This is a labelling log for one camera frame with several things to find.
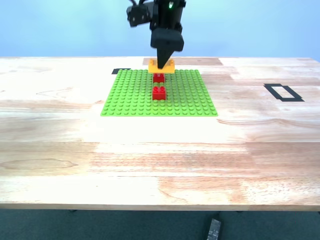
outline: blue wall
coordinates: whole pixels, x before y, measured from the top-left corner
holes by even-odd
[[[2,0],[0,56],[155,56],[128,0]],[[320,0],[187,0],[176,56],[312,57]]]

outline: dark floor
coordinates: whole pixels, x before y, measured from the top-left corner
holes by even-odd
[[[0,240],[206,240],[213,211],[0,210]],[[221,240],[320,240],[317,212],[221,212]]]

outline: wooden table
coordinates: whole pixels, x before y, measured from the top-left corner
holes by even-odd
[[[147,64],[0,58],[0,207],[320,211],[320,63],[176,58],[218,117],[100,117],[113,69]]]

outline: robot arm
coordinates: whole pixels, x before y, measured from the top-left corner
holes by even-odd
[[[151,47],[156,49],[158,69],[162,69],[174,52],[184,49],[180,24],[185,0],[130,0],[132,6],[126,10],[131,27],[150,23]]]

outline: black rectangle tape outline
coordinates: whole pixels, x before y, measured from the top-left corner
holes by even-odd
[[[115,68],[111,74],[118,74],[119,70],[130,70],[131,68]]]
[[[264,87],[276,98],[281,100],[282,102],[304,102],[302,97],[292,90],[289,86],[282,86],[280,83],[265,83]],[[282,97],[273,87],[283,87],[288,93],[290,93],[293,97]]]

